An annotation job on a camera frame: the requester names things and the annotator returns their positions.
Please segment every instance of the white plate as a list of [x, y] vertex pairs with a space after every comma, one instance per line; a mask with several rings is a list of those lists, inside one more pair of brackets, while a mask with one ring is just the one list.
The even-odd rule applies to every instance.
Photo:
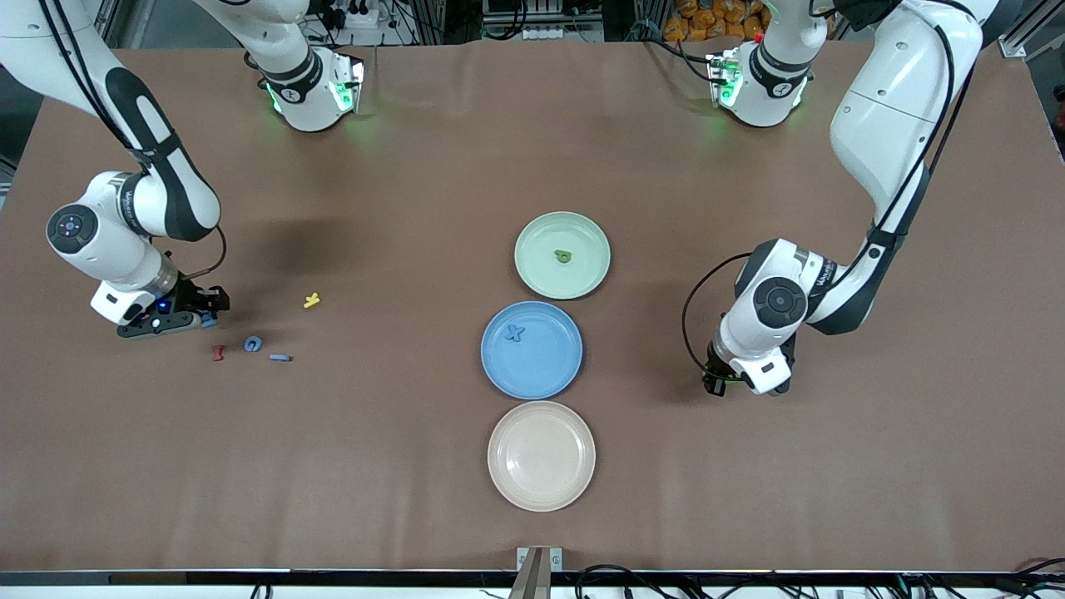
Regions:
[[488, 472], [507, 501], [554, 512], [576, 501], [595, 470], [595, 441], [577, 412], [555, 402], [508, 411], [488, 441]]

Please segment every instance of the plate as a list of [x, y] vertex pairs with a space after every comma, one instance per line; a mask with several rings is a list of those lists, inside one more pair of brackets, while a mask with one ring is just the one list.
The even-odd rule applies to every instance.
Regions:
[[518, 236], [514, 264], [532, 291], [553, 300], [574, 300], [591, 293], [606, 278], [610, 243], [591, 218], [550, 212]]
[[508, 411], [488, 441], [488, 471], [503, 497], [522, 509], [554, 512], [585, 492], [595, 470], [588, 424], [555, 402]]
[[576, 323], [545, 302], [519, 302], [495, 314], [480, 340], [488, 378], [519, 400], [545, 400], [580, 370], [584, 343]]

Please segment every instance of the brown paper surface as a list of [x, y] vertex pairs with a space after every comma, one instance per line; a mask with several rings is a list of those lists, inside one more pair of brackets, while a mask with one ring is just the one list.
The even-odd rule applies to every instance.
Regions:
[[[785, 237], [852, 259], [872, 206], [829, 123], [867, 55], [826, 44], [803, 106], [759, 130], [637, 44], [389, 48], [362, 114], [307, 134], [239, 51], [124, 53], [222, 197], [229, 257], [202, 282], [233, 309], [135, 343], [92, 311], [96, 281], [45, 224], [134, 165], [46, 102], [0, 213], [0, 567], [502, 568], [529, 545], [634, 568], [1060, 553], [1065, 171], [1022, 63], [980, 61], [871, 317], [803, 328], [787, 395], [709, 396], [684, 351], [681, 305], [723, 258]], [[599, 223], [613, 261], [560, 304], [586, 354], [556, 400], [595, 436], [594, 479], [532, 514], [489, 479], [489, 435], [517, 404], [478, 346], [534, 298], [513, 242], [553, 210]], [[186, 272], [218, 250], [161, 245]], [[735, 272], [692, 305], [700, 352]], [[249, 335], [262, 353], [241, 350]]]

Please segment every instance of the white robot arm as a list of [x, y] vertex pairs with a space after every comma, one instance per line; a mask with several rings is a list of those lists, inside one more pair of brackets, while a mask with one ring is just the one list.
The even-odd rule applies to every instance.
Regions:
[[300, 131], [321, 131], [356, 110], [363, 67], [299, 31], [308, 0], [194, 0], [251, 54], [274, 110]]
[[[354, 110], [361, 64], [353, 68], [349, 58], [308, 46], [295, 25], [307, 0], [197, 1], [257, 60], [275, 109], [294, 128], [324, 129]], [[93, 308], [130, 339], [194, 328], [229, 309], [222, 288], [200, 289], [192, 278], [202, 273], [180, 273], [151, 245], [152, 237], [206, 237], [217, 227], [218, 198], [80, 0], [0, 0], [0, 64], [31, 90], [100, 118], [142, 166], [96, 176], [48, 222], [55, 253], [101, 281]]]
[[[704, 384], [723, 394], [742, 378], [756, 393], [787, 391], [794, 334], [803, 323], [825, 335], [857, 328], [928, 184], [923, 158], [951, 100], [984, 45], [981, 26], [997, 0], [840, 0], [855, 29], [875, 23], [869, 61], [831, 125], [832, 147], [872, 197], [874, 215], [849, 266], [776, 239], [758, 245], [735, 282], [736, 303], [708, 349]], [[799, 104], [809, 65], [825, 38], [806, 0], [767, 3], [773, 20], [761, 44], [721, 56], [712, 93], [750, 125], [767, 127]]]

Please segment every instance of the metal frame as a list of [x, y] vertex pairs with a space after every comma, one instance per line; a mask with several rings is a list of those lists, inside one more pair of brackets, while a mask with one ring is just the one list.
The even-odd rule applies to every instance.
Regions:
[[562, 549], [559, 547], [529, 547], [518, 550], [521, 568], [510, 587], [509, 599], [551, 599], [552, 563], [557, 560], [562, 566]]
[[[914, 571], [838, 570], [635, 570], [642, 581], [672, 586], [677, 577], [699, 580], [702, 586], [876, 586], [897, 588], [900, 578], [910, 586], [921, 586], [922, 574]], [[956, 587], [998, 588], [1004, 582], [1035, 584], [1048, 582], [1044, 574], [1009, 571], [934, 571], [937, 580]], [[573, 586], [579, 570], [551, 572], [555, 586]], [[106, 586], [128, 584], [160, 585], [248, 585], [273, 586], [382, 586], [507, 588], [518, 579], [513, 570], [357, 570], [357, 569], [214, 569], [214, 570], [33, 570], [0, 571], [0, 586]], [[642, 586], [643, 582], [622, 572], [589, 577], [586, 587]]]
[[1065, 9], [1065, 0], [1041, 0], [1034, 9], [1025, 14], [999, 37], [999, 49], [1002, 55], [1007, 59], [1026, 59], [1026, 61], [1042, 54], [1043, 52], [1058, 48], [1062, 45], [1062, 36], [1059, 36], [1050, 44], [1044, 45], [1038, 50], [1028, 56], [1025, 44], [1032, 41], [1048, 22]]

